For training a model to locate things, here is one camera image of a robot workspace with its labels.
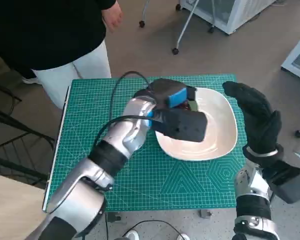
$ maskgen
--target black glove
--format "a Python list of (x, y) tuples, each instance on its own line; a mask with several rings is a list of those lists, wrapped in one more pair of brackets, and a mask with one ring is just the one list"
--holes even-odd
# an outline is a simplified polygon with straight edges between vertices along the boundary
[(247, 145), (257, 154), (274, 151), (282, 126), (280, 112), (272, 111), (266, 96), (255, 88), (233, 81), (222, 86), (243, 112)]

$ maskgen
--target person's hand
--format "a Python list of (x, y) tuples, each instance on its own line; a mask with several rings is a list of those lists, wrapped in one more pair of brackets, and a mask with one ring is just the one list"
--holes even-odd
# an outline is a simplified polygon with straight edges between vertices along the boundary
[(276, 150), (282, 126), (280, 112), (272, 111), (266, 96), (255, 88), (233, 81), (222, 86), (226, 95), (237, 100), (243, 112), (248, 146), (257, 154)]
[(113, 32), (122, 22), (123, 13), (119, 3), (116, 1), (112, 7), (102, 10), (101, 12), (106, 26)]

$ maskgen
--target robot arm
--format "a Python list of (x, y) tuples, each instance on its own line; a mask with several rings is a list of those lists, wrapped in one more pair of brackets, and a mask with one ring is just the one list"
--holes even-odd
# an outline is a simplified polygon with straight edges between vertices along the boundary
[(162, 78), (138, 91), (123, 115), (148, 116), (152, 120), (128, 118), (111, 125), (52, 195), (45, 220), (26, 239), (70, 240), (88, 234), (105, 211), (104, 192), (113, 188), (114, 177), (144, 144), (148, 130), (201, 142), (207, 125), (205, 114), (173, 108), (194, 100), (195, 91), (181, 82)]
[(277, 144), (281, 117), (266, 97), (242, 83), (226, 82), (224, 92), (237, 100), (244, 116), (247, 145), (245, 166), (234, 181), (236, 219), (232, 240), (280, 240), (272, 220), (268, 191), (286, 203), (300, 200), (300, 168), (283, 162)]

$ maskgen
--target green cutting mat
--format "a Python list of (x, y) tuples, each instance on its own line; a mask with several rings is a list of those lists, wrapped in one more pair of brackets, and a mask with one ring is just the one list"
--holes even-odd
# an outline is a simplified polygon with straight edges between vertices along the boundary
[[(168, 76), (193, 87), (224, 93), (222, 83), (235, 81), (232, 74)], [(43, 210), (51, 194), (72, 168), (89, 154), (95, 135), (108, 121), (109, 104), (116, 79), (74, 80), (70, 88), (58, 148), (46, 190)], [(126, 78), (117, 88), (113, 117), (122, 114), (133, 94), (145, 83)], [(238, 141), (228, 155), (209, 161), (180, 161), (166, 155), (149, 132), (145, 144), (134, 153), (107, 192), (107, 211), (228, 208), (235, 206), (234, 176), (244, 164), (246, 144), (243, 115), (235, 99), (227, 97), (236, 117)]]

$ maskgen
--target white pants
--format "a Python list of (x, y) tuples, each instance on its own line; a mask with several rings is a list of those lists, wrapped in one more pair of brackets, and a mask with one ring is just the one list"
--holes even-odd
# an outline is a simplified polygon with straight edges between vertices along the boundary
[(106, 43), (66, 65), (47, 70), (33, 70), (53, 103), (63, 108), (67, 89), (73, 79), (111, 78)]

